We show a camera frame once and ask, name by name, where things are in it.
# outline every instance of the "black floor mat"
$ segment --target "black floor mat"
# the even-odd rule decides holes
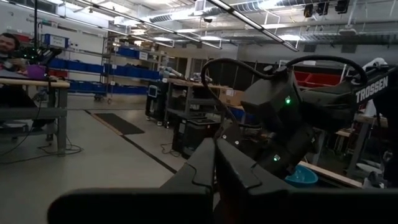
[[[142,134],[145,131],[137,128],[137,126],[132,123],[122,119],[118,115],[114,113],[98,113],[95,114],[97,117],[102,119],[104,122],[111,125],[113,128],[117,129],[123,135],[126,134]]]

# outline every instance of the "ceiling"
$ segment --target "ceiling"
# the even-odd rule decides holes
[[[338,14],[335,11],[337,1],[328,1],[328,14],[320,16],[316,12],[313,16],[304,17],[304,4],[297,5],[297,2],[326,2],[327,0],[265,0],[256,1],[262,4],[260,10],[253,10],[251,7],[242,7],[241,12],[258,24],[265,24],[265,28],[279,37],[291,41],[293,45],[299,42],[314,44],[398,44],[398,9],[396,1],[392,0],[351,0],[348,11],[345,14]],[[138,17],[144,21],[166,27],[171,30],[184,33],[192,38],[205,40],[206,42],[218,45],[222,42],[232,44],[263,44],[272,42],[269,37],[247,26],[245,23],[227,13],[200,15],[194,11],[193,0],[110,0],[114,4],[128,9],[123,13]],[[244,3],[252,6],[252,1],[225,0],[227,4]],[[286,6],[272,7],[276,4]],[[355,32],[339,32],[344,30],[350,22]],[[169,44],[184,44],[191,40],[186,37],[165,32],[153,26],[133,26],[134,29],[144,30],[140,33],[148,39],[160,39]]]

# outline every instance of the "purple object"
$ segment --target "purple object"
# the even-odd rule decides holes
[[[40,65],[29,65],[27,76],[32,79],[43,80],[45,78],[45,67]]]

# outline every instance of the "red storage bin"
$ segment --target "red storage bin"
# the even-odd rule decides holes
[[[306,80],[305,86],[310,88],[334,86],[339,84],[340,76],[313,73]]]
[[[306,86],[306,81],[310,78],[311,73],[308,72],[294,72],[294,76],[296,77],[297,84],[299,86]]]

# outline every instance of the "concrete floor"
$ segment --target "concrete floor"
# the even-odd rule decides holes
[[[183,158],[163,154],[160,147],[160,144],[172,142],[172,130],[146,121],[143,105],[93,103],[92,97],[84,96],[70,96],[69,105],[72,110],[68,112],[67,134],[72,144],[81,146],[84,151],[66,157],[51,156],[0,165],[0,223],[46,223],[50,203],[69,190],[160,187],[173,176],[171,171],[79,109],[116,113],[145,131],[126,136],[128,139],[175,170],[183,166]],[[126,107],[133,110],[118,110]],[[12,153],[0,157],[0,163],[44,155],[37,149],[44,145],[45,136],[28,137]],[[10,139],[0,139],[0,154],[14,146]]]

